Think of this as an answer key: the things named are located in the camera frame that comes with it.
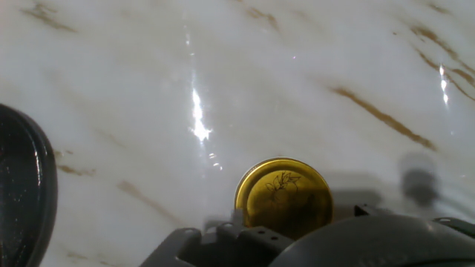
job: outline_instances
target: blurred dark object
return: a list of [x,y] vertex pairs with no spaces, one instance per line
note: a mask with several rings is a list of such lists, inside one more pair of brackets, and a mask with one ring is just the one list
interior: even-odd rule
[[264,227],[243,227],[236,210],[216,232],[177,229],[140,267],[475,266],[473,224],[368,205],[355,206],[354,216],[294,241]]
[[1,267],[39,266],[56,216],[53,149],[28,116],[0,105]]

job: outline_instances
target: black rubber part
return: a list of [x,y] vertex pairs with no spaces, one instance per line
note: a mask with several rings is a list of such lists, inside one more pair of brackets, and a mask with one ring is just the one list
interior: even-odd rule
[[437,222],[402,215],[361,216],[297,240],[269,267],[472,266],[475,240]]
[[56,218],[53,149],[25,114],[0,105],[1,267],[39,266]]

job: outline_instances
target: metal lid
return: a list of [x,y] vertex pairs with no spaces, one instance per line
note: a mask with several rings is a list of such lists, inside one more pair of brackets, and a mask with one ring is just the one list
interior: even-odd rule
[[333,199],[324,178],[296,159],[269,159],[241,180],[235,207],[247,227],[265,226],[298,239],[333,220]]

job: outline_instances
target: dark gray plastic object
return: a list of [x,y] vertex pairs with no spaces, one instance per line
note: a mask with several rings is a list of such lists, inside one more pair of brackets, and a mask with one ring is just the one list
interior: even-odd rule
[[39,266],[53,231],[57,196],[53,149],[42,129],[0,105],[1,267]]

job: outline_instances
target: white marble countertop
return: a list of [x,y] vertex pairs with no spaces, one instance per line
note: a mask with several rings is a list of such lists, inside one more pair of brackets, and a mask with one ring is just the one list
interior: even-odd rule
[[42,126],[59,168],[42,266],[138,266],[175,228],[226,219],[275,156],[321,172],[337,216],[370,202],[474,220],[473,10],[1,1],[1,103]]

